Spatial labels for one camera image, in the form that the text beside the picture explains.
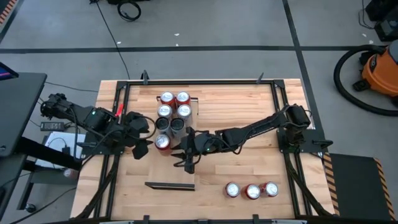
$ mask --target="gray floor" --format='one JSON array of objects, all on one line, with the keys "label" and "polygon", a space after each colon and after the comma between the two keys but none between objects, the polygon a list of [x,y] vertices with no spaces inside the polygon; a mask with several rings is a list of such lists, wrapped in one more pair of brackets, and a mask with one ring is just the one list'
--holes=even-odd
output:
[{"label": "gray floor", "polygon": [[[120,47],[175,47],[210,45],[293,46],[282,1],[272,0],[152,0],[140,2],[142,17],[121,20],[116,6],[102,0],[100,7]],[[361,0],[289,0],[301,46],[381,44],[372,30],[358,25]],[[0,49],[114,47],[98,8],[88,0],[25,0]],[[378,157],[386,173],[392,202],[398,204],[398,154],[394,137],[398,120],[367,113],[337,94],[332,73],[340,51],[303,52],[331,152]],[[155,78],[301,78],[294,51],[124,52],[132,78],[146,69]],[[44,72],[48,81],[95,90],[100,80],[125,79],[117,53],[0,54],[0,61],[18,72]],[[356,59],[343,68],[345,83],[358,75]],[[46,85],[42,98],[65,93],[69,100],[92,105],[94,93]],[[387,99],[362,93],[361,99],[390,108]],[[31,119],[43,121],[36,108]],[[29,123],[24,135],[41,141],[45,133]],[[1,223],[27,215],[16,211],[26,179],[21,178]],[[45,205],[73,186],[37,185],[30,203]],[[66,220],[73,192],[23,223]]]}]

